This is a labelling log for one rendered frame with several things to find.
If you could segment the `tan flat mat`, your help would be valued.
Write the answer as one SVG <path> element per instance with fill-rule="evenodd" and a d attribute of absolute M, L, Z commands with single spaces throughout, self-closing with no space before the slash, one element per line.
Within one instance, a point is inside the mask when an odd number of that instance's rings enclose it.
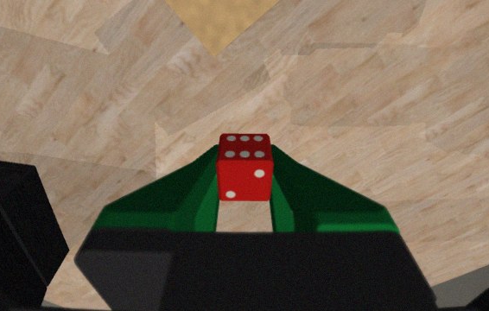
<path fill-rule="evenodd" d="M 165 0 L 215 57 L 280 0 Z"/>

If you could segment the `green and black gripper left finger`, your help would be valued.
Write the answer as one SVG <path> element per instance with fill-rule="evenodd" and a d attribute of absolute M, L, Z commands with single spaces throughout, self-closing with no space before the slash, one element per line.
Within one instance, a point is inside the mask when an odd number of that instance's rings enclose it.
<path fill-rule="evenodd" d="M 104 206 L 91 230 L 144 227 L 168 228 L 172 232 L 216 232 L 218 147 L 215 144 L 188 165 Z"/>

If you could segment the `red die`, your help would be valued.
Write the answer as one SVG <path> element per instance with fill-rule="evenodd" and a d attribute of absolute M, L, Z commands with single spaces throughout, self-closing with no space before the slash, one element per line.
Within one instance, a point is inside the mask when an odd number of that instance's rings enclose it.
<path fill-rule="evenodd" d="M 216 171 L 221 201 L 268 201 L 273 175 L 270 136 L 222 134 Z"/>

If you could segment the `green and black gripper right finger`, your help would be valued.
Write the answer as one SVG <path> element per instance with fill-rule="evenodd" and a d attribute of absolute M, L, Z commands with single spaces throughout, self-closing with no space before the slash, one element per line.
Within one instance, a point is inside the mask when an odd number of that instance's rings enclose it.
<path fill-rule="evenodd" d="M 274 144 L 271 144 L 271 154 L 273 232 L 393 231 L 400 234 L 385 206 L 300 164 Z"/>

